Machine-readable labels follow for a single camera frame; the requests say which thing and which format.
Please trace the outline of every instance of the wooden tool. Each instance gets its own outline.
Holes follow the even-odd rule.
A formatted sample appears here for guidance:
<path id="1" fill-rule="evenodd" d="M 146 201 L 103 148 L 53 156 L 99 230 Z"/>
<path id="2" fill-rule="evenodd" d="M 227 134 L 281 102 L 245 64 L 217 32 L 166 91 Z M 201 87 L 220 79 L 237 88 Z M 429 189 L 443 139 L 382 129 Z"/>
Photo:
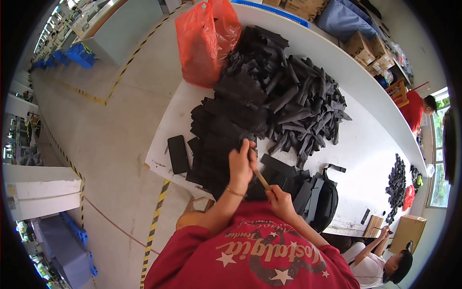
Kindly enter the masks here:
<path id="1" fill-rule="evenodd" d="M 250 150 L 253 150 L 257 155 L 258 152 L 255 148 L 249 148 L 249 160 L 250 160 Z M 254 169 L 254 174 L 257 176 L 257 178 L 260 180 L 261 184 L 265 187 L 266 191 L 271 191 L 271 188 L 268 185 L 268 182 L 265 180 L 265 178 L 261 175 L 260 171 L 258 169 Z"/>
<path id="2" fill-rule="evenodd" d="M 260 171 L 258 169 L 255 169 L 253 171 L 254 171 L 254 174 L 257 176 L 257 178 L 260 180 L 261 184 L 265 187 L 265 190 L 271 191 L 271 188 L 269 187 L 268 182 L 261 175 Z"/>

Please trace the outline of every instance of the red shirt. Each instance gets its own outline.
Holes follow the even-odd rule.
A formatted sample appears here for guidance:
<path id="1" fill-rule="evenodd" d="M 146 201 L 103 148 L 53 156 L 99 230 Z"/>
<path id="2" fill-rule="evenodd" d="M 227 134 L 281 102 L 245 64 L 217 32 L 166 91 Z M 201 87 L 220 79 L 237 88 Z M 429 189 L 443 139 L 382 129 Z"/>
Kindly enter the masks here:
<path id="1" fill-rule="evenodd" d="M 267 202 L 244 202 L 218 236 L 199 226 L 176 231 L 152 264 L 146 289 L 359 289 L 339 251 L 319 249 L 278 219 Z"/>
<path id="2" fill-rule="evenodd" d="M 420 95 L 413 90 L 406 93 L 406 98 L 409 100 L 409 104 L 400 108 L 401 114 L 403 114 L 411 127 L 412 132 L 415 132 L 422 120 L 422 113 L 424 112 L 423 100 Z"/>

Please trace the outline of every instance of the wooden stool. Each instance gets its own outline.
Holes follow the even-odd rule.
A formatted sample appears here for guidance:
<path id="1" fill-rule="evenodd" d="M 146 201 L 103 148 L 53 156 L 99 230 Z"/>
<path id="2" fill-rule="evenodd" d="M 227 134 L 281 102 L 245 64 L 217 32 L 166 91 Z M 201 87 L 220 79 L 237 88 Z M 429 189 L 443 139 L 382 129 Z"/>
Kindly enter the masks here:
<path id="1" fill-rule="evenodd" d="M 193 197 L 190 198 L 188 204 L 186 205 L 186 209 L 184 210 L 183 215 L 181 215 L 178 220 L 176 221 L 176 231 L 182 229 L 187 226 L 196 225 L 204 216 L 204 213 L 207 212 L 214 204 L 214 200 L 208 200 L 207 205 L 203 211 L 195 210 L 194 203 L 207 199 L 206 197 L 200 197 L 198 199 L 194 199 Z"/>
<path id="2" fill-rule="evenodd" d="M 398 108 L 402 108 L 403 106 L 409 103 L 409 100 L 406 97 L 406 87 L 404 86 L 404 79 L 401 78 L 394 85 L 390 86 L 389 88 L 385 89 L 391 99 L 395 102 Z"/>
<path id="3" fill-rule="evenodd" d="M 186 0 L 181 0 L 181 4 L 184 4 L 186 2 Z"/>

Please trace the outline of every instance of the yellow black hazard tape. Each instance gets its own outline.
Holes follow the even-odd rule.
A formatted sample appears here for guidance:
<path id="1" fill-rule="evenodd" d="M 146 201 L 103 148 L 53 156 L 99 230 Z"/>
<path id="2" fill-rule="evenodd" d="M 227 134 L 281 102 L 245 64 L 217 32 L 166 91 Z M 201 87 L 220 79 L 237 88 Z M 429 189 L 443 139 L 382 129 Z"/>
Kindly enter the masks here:
<path id="1" fill-rule="evenodd" d="M 170 16 L 175 13 L 178 9 L 181 8 L 181 6 L 183 6 L 184 4 L 181 4 L 180 6 L 178 6 L 177 8 L 175 8 L 175 10 L 173 10 L 169 15 L 167 15 L 167 17 L 165 17 L 164 20 L 162 20 L 162 22 L 159 23 L 159 25 L 156 26 L 156 28 L 154 28 L 154 30 L 149 33 L 149 35 L 146 37 L 146 39 L 140 44 L 140 46 L 135 50 L 135 52 L 133 53 L 132 57 L 130 57 L 130 59 L 128 60 L 127 64 L 125 64 L 125 67 L 123 68 L 122 72 L 120 72 L 120 75 L 117 77 L 116 81 L 115 81 L 115 84 L 114 86 L 112 87 L 111 89 L 111 92 L 109 93 L 109 96 L 108 98 L 106 99 L 105 101 L 105 105 L 108 104 L 108 101 L 109 99 L 112 97 L 112 94 L 114 93 L 114 91 L 116 90 L 116 87 L 117 85 L 119 84 L 120 82 L 120 79 L 122 78 L 122 75 L 125 73 L 125 71 L 127 70 L 128 66 L 130 65 L 130 63 L 133 61 L 133 59 L 135 58 L 135 55 L 141 50 L 141 47 L 143 46 L 143 44 L 145 44 L 147 42 L 147 40 L 149 39 L 149 37 L 151 37 L 152 34 L 154 34 L 154 32 L 157 31 L 157 29 L 168 19 L 170 18 Z"/>
<path id="2" fill-rule="evenodd" d="M 63 82 L 59 79 L 53 79 L 54 81 L 56 81 L 57 83 L 59 83 L 60 85 L 62 85 L 64 88 L 66 88 L 67 90 L 71 90 L 71 91 L 74 91 L 82 96 L 84 96 L 85 98 L 89 99 L 89 100 L 93 100 L 94 102 L 96 103 L 99 103 L 99 104 L 102 104 L 102 105 L 106 105 L 106 102 L 104 100 L 102 100 L 101 98 L 97 98 L 96 96 L 92 96 L 91 94 L 89 94 L 88 92 L 85 92 L 83 90 L 81 90 L 80 88 L 76 88 L 76 87 L 73 87 L 72 85 L 66 83 L 66 82 Z"/>
<path id="3" fill-rule="evenodd" d="M 149 230 L 149 237 L 147 238 L 145 256 L 143 260 L 143 268 L 141 269 L 140 289 L 144 289 L 144 280 L 146 279 L 147 263 L 149 261 L 149 253 L 151 251 L 152 240 L 154 240 L 154 233 L 156 232 L 157 222 L 159 221 L 160 210 L 162 209 L 162 204 L 164 203 L 165 196 L 167 195 L 169 185 L 170 181 L 165 179 L 164 185 L 162 186 L 162 190 L 160 191 L 159 199 L 157 200 L 156 210 L 154 211 L 154 217 L 152 218 L 152 224 Z"/>
<path id="4" fill-rule="evenodd" d="M 82 179 L 82 183 L 80 185 L 80 215 L 81 215 L 81 224 L 82 224 L 82 229 L 84 228 L 84 192 L 85 192 L 85 177 L 82 176 L 82 174 L 77 170 L 77 168 L 72 164 L 72 162 L 69 160 L 69 158 L 66 156 L 66 154 L 64 153 L 64 151 L 62 150 L 62 148 L 60 147 L 60 145 L 58 144 L 58 142 L 56 141 L 55 137 L 53 136 L 53 134 L 51 133 L 51 130 L 50 128 L 48 127 L 45 119 L 43 118 L 43 116 L 40 116 L 40 119 L 43 121 L 43 123 L 45 124 L 45 127 L 48 131 L 48 133 L 50 134 L 51 136 L 51 139 L 55 142 L 55 145 L 58 147 L 59 151 L 62 153 L 62 155 L 66 158 L 66 161 L 71 165 L 71 168 L 74 170 L 74 172 L 80 177 L 80 179 Z"/>

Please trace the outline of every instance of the orange plastic bag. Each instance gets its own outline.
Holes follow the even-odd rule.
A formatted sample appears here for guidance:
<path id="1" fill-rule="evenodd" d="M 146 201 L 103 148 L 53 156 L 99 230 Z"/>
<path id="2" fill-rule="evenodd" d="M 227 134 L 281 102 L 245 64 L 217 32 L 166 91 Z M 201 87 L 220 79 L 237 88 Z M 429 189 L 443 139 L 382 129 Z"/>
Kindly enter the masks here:
<path id="1" fill-rule="evenodd" d="M 415 198 L 415 189 L 413 185 L 410 185 L 406 188 L 406 192 L 404 193 L 404 201 L 403 201 L 403 211 L 407 210 L 412 206 L 412 203 Z"/>
<path id="2" fill-rule="evenodd" d="M 202 2 L 181 13 L 175 25 L 183 78 L 188 83 L 213 88 L 226 56 L 241 35 L 242 26 L 231 3 Z"/>

